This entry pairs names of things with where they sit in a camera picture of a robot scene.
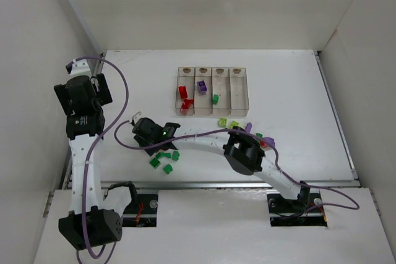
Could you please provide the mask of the red large lego brick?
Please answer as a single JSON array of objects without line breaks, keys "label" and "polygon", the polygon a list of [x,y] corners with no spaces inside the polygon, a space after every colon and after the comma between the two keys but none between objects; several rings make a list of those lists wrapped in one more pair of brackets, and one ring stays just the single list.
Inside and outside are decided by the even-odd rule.
[{"label": "red large lego brick", "polygon": [[183,103],[181,105],[181,108],[180,108],[180,113],[187,115],[189,110],[191,109],[191,106],[193,105],[193,103],[194,103],[194,100],[192,100],[192,99],[188,99],[188,98],[184,99]]}]

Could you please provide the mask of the green square lego plate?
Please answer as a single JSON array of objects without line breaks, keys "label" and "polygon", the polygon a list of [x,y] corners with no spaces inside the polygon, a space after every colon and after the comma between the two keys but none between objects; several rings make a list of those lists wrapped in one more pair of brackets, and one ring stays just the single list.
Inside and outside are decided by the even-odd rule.
[{"label": "green square lego plate", "polygon": [[153,158],[153,159],[150,160],[149,164],[153,168],[157,169],[159,167],[159,165],[161,165],[161,162],[157,158]]}]

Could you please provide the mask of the green small lego brick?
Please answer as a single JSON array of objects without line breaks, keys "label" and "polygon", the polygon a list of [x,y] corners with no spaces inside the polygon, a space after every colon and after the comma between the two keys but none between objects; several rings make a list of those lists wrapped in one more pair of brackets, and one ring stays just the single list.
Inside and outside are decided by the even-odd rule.
[{"label": "green small lego brick", "polygon": [[175,150],[175,151],[172,153],[172,155],[171,155],[171,159],[172,159],[173,161],[178,161],[178,160],[179,160],[179,157],[180,157],[180,153],[179,153],[178,150]]}]

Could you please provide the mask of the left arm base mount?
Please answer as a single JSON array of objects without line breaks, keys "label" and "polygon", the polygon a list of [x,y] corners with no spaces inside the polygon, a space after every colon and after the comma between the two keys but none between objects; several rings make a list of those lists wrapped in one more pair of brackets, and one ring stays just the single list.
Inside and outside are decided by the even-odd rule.
[{"label": "left arm base mount", "polygon": [[137,192],[137,201],[131,202],[123,213],[125,228],[154,228],[157,226],[158,192]]}]

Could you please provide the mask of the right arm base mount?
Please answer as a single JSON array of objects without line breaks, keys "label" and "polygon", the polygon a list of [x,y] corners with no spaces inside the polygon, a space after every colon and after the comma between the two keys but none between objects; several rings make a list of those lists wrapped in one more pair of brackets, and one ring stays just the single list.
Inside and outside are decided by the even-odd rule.
[{"label": "right arm base mount", "polygon": [[319,226],[327,227],[327,218],[320,205],[322,197],[318,190],[303,192],[303,197],[297,200],[287,200],[279,193],[267,193],[269,221],[271,227],[300,227]]}]

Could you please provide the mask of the green arch lego piece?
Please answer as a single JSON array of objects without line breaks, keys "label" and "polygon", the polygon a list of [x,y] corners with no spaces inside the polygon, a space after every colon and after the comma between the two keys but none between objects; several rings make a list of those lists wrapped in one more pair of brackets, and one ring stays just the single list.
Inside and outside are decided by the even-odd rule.
[{"label": "green arch lego piece", "polygon": [[159,153],[157,153],[156,154],[156,156],[155,156],[157,159],[160,159],[160,158],[171,158],[171,153],[167,153],[167,152],[159,152]]}]

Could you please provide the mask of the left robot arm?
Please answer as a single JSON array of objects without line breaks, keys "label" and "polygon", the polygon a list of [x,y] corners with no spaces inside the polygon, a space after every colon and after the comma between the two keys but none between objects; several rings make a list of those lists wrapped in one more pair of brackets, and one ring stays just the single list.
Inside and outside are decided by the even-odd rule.
[{"label": "left robot arm", "polygon": [[54,86],[66,115],[72,155],[72,196],[69,213],[58,229],[77,251],[115,243],[122,237],[121,217],[136,198],[131,182],[101,189],[100,152],[105,127],[103,106],[112,97],[103,74],[79,75]]}]

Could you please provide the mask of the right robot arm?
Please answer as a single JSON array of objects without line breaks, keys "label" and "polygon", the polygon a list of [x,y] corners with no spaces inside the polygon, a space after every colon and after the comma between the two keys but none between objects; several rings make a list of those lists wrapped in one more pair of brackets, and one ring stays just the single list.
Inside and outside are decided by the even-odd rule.
[{"label": "right robot arm", "polygon": [[140,147],[152,156],[160,150],[195,150],[213,153],[226,158],[232,170],[244,176],[256,176],[275,188],[287,204],[303,209],[308,206],[309,187],[294,181],[278,165],[278,153],[272,164],[264,161],[265,151],[260,146],[260,137],[240,127],[231,130],[175,135],[181,126],[167,123],[163,127],[153,120],[142,117],[132,122],[132,133]]}]

